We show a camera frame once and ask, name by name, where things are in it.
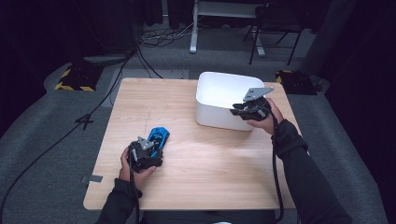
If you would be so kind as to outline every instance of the cord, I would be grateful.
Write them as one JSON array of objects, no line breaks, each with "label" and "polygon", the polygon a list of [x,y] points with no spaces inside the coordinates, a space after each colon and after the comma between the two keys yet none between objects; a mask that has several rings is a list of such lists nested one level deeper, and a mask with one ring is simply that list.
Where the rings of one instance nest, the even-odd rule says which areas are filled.
[{"label": "cord", "polygon": [[262,109],[264,109],[265,111],[267,111],[268,113],[271,114],[271,116],[273,118],[273,123],[274,123],[274,134],[273,134],[274,141],[273,141],[272,161],[273,161],[274,180],[275,180],[275,186],[276,186],[276,195],[277,195],[277,199],[279,201],[279,210],[280,210],[279,217],[276,218],[276,220],[275,220],[275,222],[278,223],[283,219],[283,216],[285,213],[285,208],[283,206],[283,200],[282,200],[282,193],[280,192],[279,179],[277,177],[277,169],[276,169],[276,150],[277,150],[276,138],[277,138],[277,127],[279,124],[277,122],[277,119],[276,119],[274,113],[270,109],[267,109],[265,107],[263,107]]},{"label": "cord", "polygon": [[47,148],[43,153],[41,153],[37,158],[35,158],[18,176],[17,178],[15,178],[15,180],[12,182],[12,184],[10,185],[10,187],[7,189],[5,196],[3,197],[3,200],[1,202],[0,205],[0,224],[3,223],[3,211],[6,205],[6,200],[7,197],[9,195],[9,193],[12,191],[12,189],[14,188],[14,186],[17,184],[17,182],[21,179],[21,177],[38,161],[40,160],[44,155],[46,155],[49,151],[51,151],[54,147],[56,147],[59,143],[61,143],[70,133],[72,133],[79,125],[81,125],[82,123],[85,123],[87,121],[87,119],[99,108],[99,106],[106,100],[106,98],[109,96],[109,94],[111,92],[113,92],[115,90],[116,87],[116,83],[118,82],[118,79],[120,78],[120,74],[121,71],[123,69],[123,67],[125,66],[125,64],[128,63],[128,61],[132,58],[133,54],[128,55],[127,59],[124,61],[124,63],[122,64],[121,68],[120,68],[120,72],[116,78],[116,80],[114,81],[110,91],[107,93],[107,95],[102,99],[102,101],[91,111],[91,113],[89,113],[87,116],[85,116],[84,119],[82,119],[74,128],[72,128],[67,134],[65,134],[63,137],[61,137],[58,141],[56,141],[52,146],[50,146],[49,148]]},{"label": "cord", "polygon": [[[129,164],[132,164],[132,158],[134,156],[131,155],[131,149],[129,149],[129,155],[128,155],[128,160],[129,160]],[[134,182],[134,168],[132,168],[131,166],[129,167],[129,183],[130,183],[130,187],[131,187],[131,193],[133,194],[133,198],[132,200],[134,201],[134,205],[136,208],[136,224],[139,224],[139,219],[140,219],[140,206],[139,206],[139,196],[137,195],[137,188],[136,188],[136,184]]]},{"label": "cord", "polygon": [[148,76],[149,78],[152,78],[151,73],[149,72],[149,70],[147,69],[147,67],[145,66],[145,64],[142,61],[142,58],[140,57],[139,54],[137,54],[137,58],[139,59],[139,61],[142,63],[143,67],[145,68],[146,72],[148,72]]},{"label": "cord", "polygon": [[[178,31],[174,31],[168,34],[165,34],[165,32],[168,29],[164,29],[164,31],[157,35],[157,31],[146,31],[145,33],[143,33],[140,37],[140,44],[142,46],[148,47],[148,48],[156,48],[156,47],[165,47],[167,45],[172,44],[175,40],[179,40],[181,38],[183,38],[186,35],[192,35],[192,32],[190,33],[186,33],[184,34],[187,30],[189,30],[191,27],[193,26],[193,23],[190,23],[188,26],[186,26],[185,28],[178,30]],[[158,39],[156,44],[152,44],[152,43],[147,43],[148,40],[153,40],[153,39]],[[161,45],[161,43],[164,40],[168,40],[169,39],[169,43],[163,44]]]},{"label": "cord", "polygon": [[128,53],[122,54],[118,58],[115,59],[106,59],[106,60],[95,60],[95,57],[85,57],[84,60],[90,63],[92,66],[110,66],[118,63],[123,63],[128,58]]},{"label": "cord", "polygon": [[[81,9],[79,8],[78,4],[76,3],[75,0],[73,0],[73,4],[75,5],[76,9],[78,10],[79,15],[81,16],[81,18],[84,20],[84,23],[87,25],[88,29],[90,30],[92,36],[96,39],[96,41],[102,46],[102,48],[108,50],[109,52],[113,52],[113,53],[125,53],[125,51],[117,51],[111,48],[108,48],[100,39],[99,37],[95,34],[95,32],[92,30],[91,26],[89,25],[87,19],[85,18],[84,14],[82,13]],[[130,49],[126,50],[126,51],[134,51],[134,47],[131,47]]]},{"label": "cord", "polygon": [[[121,77],[122,77],[122,70],[120,70],[120,74],[116,77],[116,80],[117,80],[117,85],[116,86],[120,85]],[[108,101],[110,102],[111,105],[114,105],[113,101],[111,100],[111,94],[113,93],[113,91],[115,89],[116,88],[110,89],[110,94],[108,95]]]},{"label": "cord", "polygon": [[151,71],[153,71],[154,74],[157,75],[158,77],[163,78],[162,76],[160,76],[160,74],[158,74],[158,73],[151,67],[151,65],[149,65],[148,61],[146,61],[145,57],[143,57],[143,54],[142,54],[142,51],[140,50],[140,48],[137,47],[137,49],[138,49],[138,52],[139,52],[140,56],[142,57],[143,61],[145,61],[145,63],[148,65],[148,67],[151,69]]}]

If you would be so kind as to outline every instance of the person's hand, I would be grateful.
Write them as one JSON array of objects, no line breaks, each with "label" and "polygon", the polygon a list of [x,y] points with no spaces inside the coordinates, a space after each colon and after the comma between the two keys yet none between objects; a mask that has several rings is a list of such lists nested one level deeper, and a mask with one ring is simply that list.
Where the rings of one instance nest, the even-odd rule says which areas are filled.
[{"label": "person's hand", "polygon": [[[280,123],[283,120],[282,113],[280,112],[279,108],[277,108],[275,103],[271,100],[271,98],[266,98],[266,99],[267,99],[268,103],[270,104],[271,110],[277,119],[277,123]],[[250,119],[247,121],[247,124],[249,124],[255,128],[262,128],[267,133],[274,135],[274,121],[273,121],[271,114],[268,116],[268,118],[266,118],[262,121]]]},{"label": "person's hand", "polygon": [[[125,180],[125,181],[130,181],[130,166],[128,163],[128,154],[129,154],[129,148],[125,148],[122,152],[121,155],[121,169],[120,169],[120,175],[119,179]],[[151,166],[147,170],[141,172],[140,174],[134,171],[134,184],[136,185],[137,189],[141,189],[143,187],[143,183],[145,180],[152,175],[152,173],[155,172],[157,167]]]}]

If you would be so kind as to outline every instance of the table top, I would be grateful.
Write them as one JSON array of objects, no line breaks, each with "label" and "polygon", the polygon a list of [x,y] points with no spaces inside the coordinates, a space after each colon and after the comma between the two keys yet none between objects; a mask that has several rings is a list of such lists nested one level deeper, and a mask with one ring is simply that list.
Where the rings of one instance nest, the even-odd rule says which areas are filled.
[{"label": "table top", "polygon": [[[87,209],[102,209],[120,170],[120,155],[137,136],[166,128],[163,165],[147,180],[140,199],[143,210],[277,209],[270,135],[206,127],[195,120],[198,80],[125,78],[114,104],[93,169]],[[297,122],[278,83],[264,83],[285,119]],[[277,171],[285,208],[294,208],[282,161]]]}]

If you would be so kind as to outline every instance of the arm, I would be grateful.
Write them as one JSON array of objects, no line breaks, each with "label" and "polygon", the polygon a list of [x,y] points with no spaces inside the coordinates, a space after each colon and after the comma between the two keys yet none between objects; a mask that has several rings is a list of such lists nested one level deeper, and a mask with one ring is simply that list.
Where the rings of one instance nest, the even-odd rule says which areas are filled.
[{"label": "arm", "polygon": [[[125,148],[121,155],[121,169],[119,178],[114,180],[114,189],[108,194],[106,203],[102,212],[96,221],[97,224],[103,223],[122,223],[124,224],[128,217],[134,211],[134,190],[130,185],[130,166],[128,164],[129,148]],[[134,184],[136,185],[138,198],[142,197],[142,188],[144,181],[155,172],[157,167],[152,166],[142,173],[134,172]]]},{"label": "arm", "polygon": [[96,223],[125,223],[134,211],[133,194],[129,181],[116,178],[114,189],[107,196],[106,203]]},{"label": "arm", "polygon": [[[329,182],[307,154],[308,145],[296,128],[283,116],[271,99],[267,99],[277,122],[276,155],[283,161],[286,181],[303,223],[352,223],[352,218],[335,197]],[[247,124],[263,128],[274,135],[272,116]]]}]

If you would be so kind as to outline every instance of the black sleeve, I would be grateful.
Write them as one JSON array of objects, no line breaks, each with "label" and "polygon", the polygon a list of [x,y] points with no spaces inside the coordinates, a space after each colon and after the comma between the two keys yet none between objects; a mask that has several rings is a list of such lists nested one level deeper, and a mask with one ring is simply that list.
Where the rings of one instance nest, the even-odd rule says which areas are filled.
[{"label": "black sleeve", "polygon": [[308,145],[288,120],[280,122],[273,142],[303,223],[352,223],[323,173],[307,154]]},{"label": "black sleeve", "polygon": [[[142,192],[138,190],[137,193],[140,198]],[[114,180],[114,189],[108,194],[107,201],[96,223],[124,224],[134,211],[133,198],[134,192],[131,191],[130,183],[116,178]]]}]

